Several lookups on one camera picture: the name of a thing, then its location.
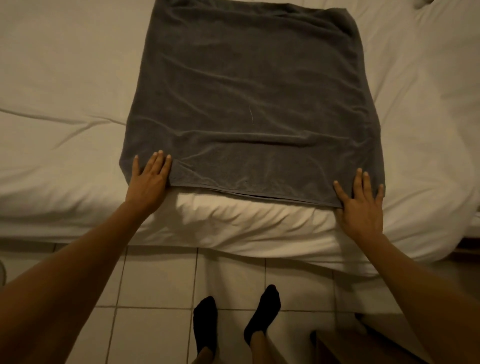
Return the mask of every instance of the finger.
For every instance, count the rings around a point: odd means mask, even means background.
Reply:
[[[345,193],[342,186],[338,183],[338,181],[333,181],[333,188],[335,189],[335,193],[340,201],[345,204],[350,197]]]
[[[167,158],[165,159],[165,164],[162,167],[162,170],[160,171],[160,177],[162,180],[166,183],[168,174],[170,173],[170,168],[172,167],[172,156],[169,154],[167,155]]]
[[[150,171],[150,173],[158,174],[162,169],[162,166],[163,166],[163,150],[159,150],[158,155],[156,157],[156,161],[153,164],[152,170]]]
[[[340,223],[343,219],[343,209],[336,208],[335,209],[335,217],[336,217],[337,221]]]
[[[153,167],[153,164],[155,163],[157,154],[158,154],[157,152],[152,154],[152,156],[150,157],[150,159],[147,162],[147,165],[145,166],[144,173],[149,173],[152,170],[152,167]]]
[[[361,186],[361,168],[357,169],[357,174],[353,180],[353,197],[357,200],[364,200],[363,189]]]
[[[368,172],[364,172],[363,174],[363,195],[368,201],[373,202],[372,184],[370,183]]]
[[[375,203],[379,207],[382,207],[382,203],[384,201],[384,196],[385,196],[385,187],[382,183],[382,184],[380,184],[380,186],[378,186],[377,197],[375,198]]]
[[[140,174],[140,166],[138,165],[138,156],[133,157],[132,163],[132,178]]]

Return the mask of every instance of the wrinkled white sheet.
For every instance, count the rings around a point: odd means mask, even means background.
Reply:
[[[480,1],[434,1],[416,13],[427,69],[467,146],[480,190]],[[480,237],[479,214],[467,236]]]
[[[478,195],[465,146],[422,67],[413,7],[397,0],[294,3],[346,7],[356,19],[382,125],[384,232],[416,260],[442,258],[461,239]],[[0,4],[0,237],[68,243],[123,201],[118,159],[152,6]],[[132,243],[376,273],[330,209],[204,190],[172,190]]]

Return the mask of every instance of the person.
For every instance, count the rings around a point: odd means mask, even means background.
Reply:
[[[66,361],[125,246],[164,200],[171,163],[171,156],[164,158],[159,151],[140,172],[135,157],[125,202],[112,216],[0,291],[3,363]],[[368,173],[358,169],[353,198],[338,182],[334,189],[343,204],[336,210],[338,224],[382,276],[433,361],[479,363],[480,303],[389,242],[383,234],[383,186],[374,199]],[[274,287],[267,288],[268,300],[262,296],[253,315],[258,319],[252,319],[244,332],[254,364],[273,363],[265,334],[280,309],[275,292]],[[261,308],[262,302],[267,310]],[[214,303],[206,298],[194,310],[197,364],[210,363],[216,352]]]

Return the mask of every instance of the person's left hand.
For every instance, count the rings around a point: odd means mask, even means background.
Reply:
[[[157,211],[165,199],[165,184],[171,166],[171,155],[163,158],[163,151],[160,150],[150,157],[140,174],[138,156],[135,156],[125,202],[131,203],[145,218]]]

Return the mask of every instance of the black sock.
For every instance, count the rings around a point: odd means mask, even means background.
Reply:
[[[193,310],[193,333],[197,343],[197,354],[206,346],[215,357],[217,319],[218,311],[212,296],[204,298]]]
[[[243,337],[248,345],[250,345],[254,332],[263,331],[266,334],[268,327],[280,311],[281,306],[280,295],[276,287],[273,284],[269,285],[260,297],[257,310],[243,332]]]

